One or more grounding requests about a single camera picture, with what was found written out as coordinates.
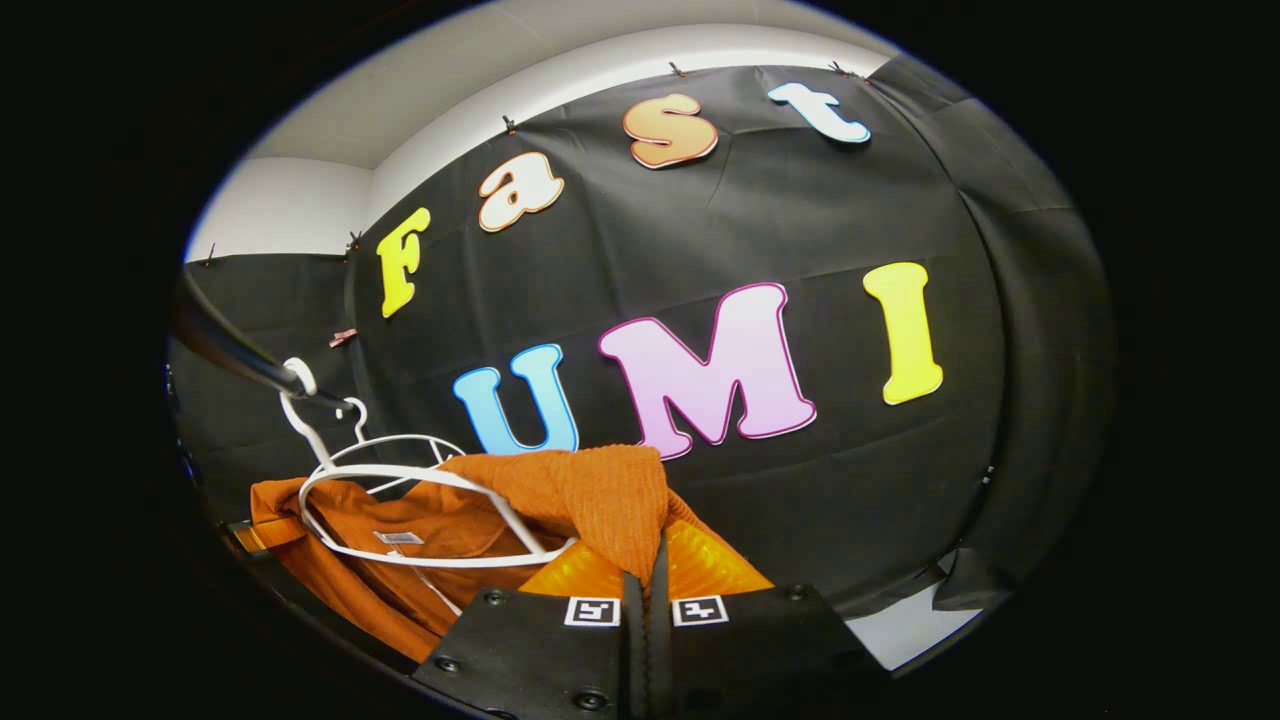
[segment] metal rod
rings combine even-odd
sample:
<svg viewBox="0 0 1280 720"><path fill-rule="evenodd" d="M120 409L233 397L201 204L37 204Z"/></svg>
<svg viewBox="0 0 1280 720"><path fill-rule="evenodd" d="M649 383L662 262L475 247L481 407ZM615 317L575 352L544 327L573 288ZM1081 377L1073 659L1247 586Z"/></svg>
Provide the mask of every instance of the metal rod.
<svg viewBox="0 0 1280 720"><path fill-rule="evenodd" d="M200 292L191 274L183 270L170 305L169 327L192 352L214 365L275 388L296 400L310 400L334 410L353 411L356 407L324 391L307 395L297 373L276 363L223 318L205 293Z"/></svg>

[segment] letter m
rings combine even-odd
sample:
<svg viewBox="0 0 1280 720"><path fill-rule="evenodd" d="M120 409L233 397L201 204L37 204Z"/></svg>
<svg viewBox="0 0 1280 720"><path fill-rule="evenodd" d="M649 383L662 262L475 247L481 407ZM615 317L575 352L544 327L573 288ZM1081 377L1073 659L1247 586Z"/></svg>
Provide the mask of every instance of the letter m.
<svg viewBox="0 0 1280 720"><path fill-rule="evenodd" d="M733 393L742 389L742 437L797 430L818 416L800 395L782 328L787 292L777 283L735 290L716 309L712 346L703 363L654 318L623 323L600 336L600 354L622 366L644 432L640 445L678 457L692 438L676 429L675 407L707 442L728 434Z"/></svg>

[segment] letter u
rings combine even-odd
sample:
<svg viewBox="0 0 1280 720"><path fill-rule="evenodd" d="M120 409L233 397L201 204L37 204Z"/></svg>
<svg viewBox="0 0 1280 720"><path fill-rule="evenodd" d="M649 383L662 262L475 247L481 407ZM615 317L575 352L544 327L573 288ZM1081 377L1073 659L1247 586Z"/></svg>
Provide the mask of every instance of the letter u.
<svg viewBox="0 0 1280 720"><path fill-rule="evenodd" d="M547 439L530 447L521 445L511 433L507 415L498 400L498 383L502 375L493 368L472 370L453 382L453 395L467 407L471 427L475 428L480 445L489 455L518 455L538 450L577 450L577 424L570 411L568 400L561 387L556 366L563 352L558 345L538 345L511 359L512 374L525 378L534 395L538 414L547 427Z"/></svg>

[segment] black cloth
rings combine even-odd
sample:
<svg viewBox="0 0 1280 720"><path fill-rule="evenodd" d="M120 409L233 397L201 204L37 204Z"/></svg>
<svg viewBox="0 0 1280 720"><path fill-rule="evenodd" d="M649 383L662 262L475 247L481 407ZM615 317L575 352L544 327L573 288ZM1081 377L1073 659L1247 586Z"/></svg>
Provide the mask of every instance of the black cloth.
<svg viewBox="0 0 1280 720"><path fill-rule="evenodd" d="M1024 582L1089 487L1117 393L1110 292L1079 210L979 100L909 56L876 88L937 154L986 243L1007 378L989 489L934 607L989 607Z"/></svg>
<svg viewBox="0 0 1280 720"><path fill-rule="evenodd" d="M1098 421L1101 405L1075 400L1082 387L1107 392L1096 377L1110 332L1102 278L1070 211L1007 214L1069 208L1052 176L1029 151L1006 150L1018 141L998 119L975 102L956 105L961 91L918 68L896 60L886 90L878 73L867 85L812 68L649 78L467 151L376 222L352 260L356 378L374 432L436 434L480 451L452 386L490 366L502 373L513 434L536 445L544 429L509 361L557 343L580 447L639 442L621 368L596 351L600 334L655 316L705 359L719 299L778 282L817 420L767 439L731 429L713 447L676 414L694 447L666 462L672 488L771 579L812 582L846 616L890 605L901 597L895 588L918 588L966 534L978 542L1005 527L983 557L1004 552L1016 577L1061 529L1097 450L1093 430L1060 433ZM833 95L841 117L872 138L826 138L767 97L785 82ZM719 143L700 160L648 170L631 158L621 119L671 92L701 104ZM929 132L928 114L951 106L972 127ZM527 151L548 156L562 195L502 232L483 231L480 182ZM387 319L376 243L420 206L431 224L419 233L422 260L410 278L417 296ZM884 318L861 278L896 261L929 273L925 304L945 380L888 406ZM732 418L741 410L739 397ZM991 465L1001 466L998 492L982 482ZM995 510L978 510L984 495ZM1011 524L1001 525L1006 514Z"/></svg>
<svg viewBox="0 0 1280 720"><path fill-rule="evenodd" d="M316 384L338 397L356 393L347 343L329 347L351 327L343 318L347 265L333 255L229 255L187 263L196 286L227 320L276 361L301 357ZM178 433L195 461L210 511L221 521L247 520L253 483L307 475L317 461L293 430L274 389L234 375L170 341L178 397ZM356 442L352 418L308 402L293 404L330 452Z"/></svg>

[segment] white clothes hanger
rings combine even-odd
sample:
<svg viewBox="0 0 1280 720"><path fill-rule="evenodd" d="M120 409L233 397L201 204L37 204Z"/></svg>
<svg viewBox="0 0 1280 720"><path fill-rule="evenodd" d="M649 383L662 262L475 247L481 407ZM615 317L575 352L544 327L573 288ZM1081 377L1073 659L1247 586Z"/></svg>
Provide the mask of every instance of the white clothes hanger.
<svg viewBox="0 0 1280 720"><path fill-rule="evenodd" d="M315 375L311 374L311 369L307 364L298 357L289 357L284 361L284 366L298 374L302 379L302 384L306 388L307 395L315 395L316 382ZM525 521L521 520L520 515L511 509L507 498L493 492L489 488L477 486L471 480L454 475L453 473L447 473L444 470L438 470L436 468L447 460L440 456L439 447L443 445L448 450L454 451L457 455L465 455L457 446L435 438L431 436L419 436L419 434L401 434L401 436L387 436L374 439L365 439L364 425L367 420L367 409L364 402L353 397L346 398L348 402L355 405L360 410L360 420L356 421L356 438L358 442L339 451L335 455L330 455L329 450L325 447L324 441L320 439L320 434L315 432L311 425L302 421L298 418L297 411L293 409L292 398L284 392L280 393L280 406L284 409L284 416L288 419L289 425L297 430L298 434L305 437L311 445L311 451L315 454L316 460L319 460L320 466L311 473L302 487L298 489L298 509L302 514L302 523L311 529L329 550L334 552L340 552L343 555L349 555L352 557L360 557L364 560L372 560L375 562L389 562L393 565L411 565L417 568L509 568L517 565L541 565L550 562L564 552L577 538L568 538L563 546L557 550L548 551L538 542L538 539L529 532L525 527ZM334 460L381 442L389 442L394 439L421 439L431 443L431 450L438 460L436 465L431 468L415 468L410 465L385 465L385 464L357 464L357 465L335 465ZM508 555L502 557L406 557L397 551L392 551L394 555L380 555L376 552L366 552L361 550L353 550L334 542L334 539L325 532L324 527L316 521L315 516L307 509L307 495L320 483L325 480L337 480L342 478L357 478L357 477L385 477L396 478L393 482L379 486L370 493L387 489L389 487L397 486L408 480L420 480L428 483L439 483L444 486L453 486L462 489L468 489L472 492L483 493L493 502L498 514L502 515L503 520L507 521L507 527L511 528L520 542L524 543L525 548L529 550L526 555Z"/></svg>

